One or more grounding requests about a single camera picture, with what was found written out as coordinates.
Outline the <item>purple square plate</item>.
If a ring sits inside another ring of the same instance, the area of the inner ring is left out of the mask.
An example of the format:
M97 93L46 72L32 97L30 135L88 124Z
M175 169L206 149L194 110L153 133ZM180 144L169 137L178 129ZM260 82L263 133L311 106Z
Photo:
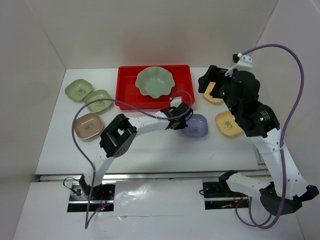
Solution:
M187 127L181 132L190 138L202 138L208 134L207 119L201 114L194 114L186 121Z

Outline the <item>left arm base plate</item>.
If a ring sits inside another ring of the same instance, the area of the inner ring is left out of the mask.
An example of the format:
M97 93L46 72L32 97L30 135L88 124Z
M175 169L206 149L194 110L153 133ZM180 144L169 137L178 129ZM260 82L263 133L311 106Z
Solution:
M98 193L94 193L90 200L89 212L98 209L99 212L114 211L115 183L103 184ZM79 184L73 184L68 200L68 213L81 213L87 211L88 196L82 191Z

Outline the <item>large green scalloped bowl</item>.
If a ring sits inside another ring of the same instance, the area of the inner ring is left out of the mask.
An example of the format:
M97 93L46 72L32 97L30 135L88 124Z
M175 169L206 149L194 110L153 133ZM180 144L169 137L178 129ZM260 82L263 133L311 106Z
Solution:
M153 99L168 96L175 85L172 73L159 66L147 67L140 71L135 81L140 94Z

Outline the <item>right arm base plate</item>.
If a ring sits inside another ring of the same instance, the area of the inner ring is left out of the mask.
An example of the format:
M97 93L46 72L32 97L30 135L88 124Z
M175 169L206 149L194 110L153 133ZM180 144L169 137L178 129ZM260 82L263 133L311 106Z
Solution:
M224 191L219 182L203 182L199 194L204 197L205 210L225 210L248 208L247 195L239 192Z

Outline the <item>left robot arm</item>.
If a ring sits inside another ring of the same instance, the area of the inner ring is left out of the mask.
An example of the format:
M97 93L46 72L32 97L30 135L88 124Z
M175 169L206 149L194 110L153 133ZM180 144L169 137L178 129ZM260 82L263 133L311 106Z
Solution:
M97 197L110 165L129 150L135 138L154 131L184 129L188 126L187 118L192 114L193 109L185 102L140 117L118 114L100 134L102 156L91 161L93 169L80 177L81 194L88 200Z

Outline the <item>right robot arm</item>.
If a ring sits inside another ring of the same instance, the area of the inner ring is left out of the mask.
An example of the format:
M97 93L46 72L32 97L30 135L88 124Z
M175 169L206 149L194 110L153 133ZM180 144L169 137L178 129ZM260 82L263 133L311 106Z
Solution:
M281 143L284 130L274 113L259 98L260 82L249 71L236 71L226 76L227 69L211 65L198 79L198 92L204 93L209 83L214 87L210 95L222 99L237 125L257 148L271 175L271 181L261 181L229 170L218 180L223 196L239 192L261 202L268 213L275 216L295 213L302 203L319 195L297 169L287 147Z

